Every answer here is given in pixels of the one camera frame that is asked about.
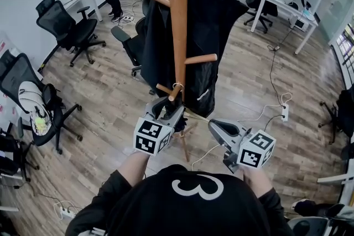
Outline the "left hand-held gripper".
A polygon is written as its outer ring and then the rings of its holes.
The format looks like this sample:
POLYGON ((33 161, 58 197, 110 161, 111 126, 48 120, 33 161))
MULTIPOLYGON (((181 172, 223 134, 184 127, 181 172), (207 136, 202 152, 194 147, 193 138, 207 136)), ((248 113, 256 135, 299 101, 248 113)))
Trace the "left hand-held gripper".
POLYGON ((167 97, 160 97, 147 103, 145 113, 151 117, 138 119, 133 137, 135 150, 156 156, 169 144, 170 138, 175 132, 174 127, 183 115, 185 108, 178 106, 173 111, 167 108, 163 118, 158 119, 167 102, 167 97))

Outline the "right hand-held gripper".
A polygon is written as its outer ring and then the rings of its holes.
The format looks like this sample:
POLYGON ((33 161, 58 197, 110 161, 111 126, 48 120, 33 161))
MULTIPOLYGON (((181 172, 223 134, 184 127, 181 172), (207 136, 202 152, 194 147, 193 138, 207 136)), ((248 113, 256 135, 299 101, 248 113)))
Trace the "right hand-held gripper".
POLYGON ((260 169, 269 160, 275 148, 276 138, 263 130, 249 133, 237 141, 232 140, 246 130, 237 121, 211 119, 208 128, 217 142, 227 149, 223 163, 232 173, 235 173, 239 165, 260 169))

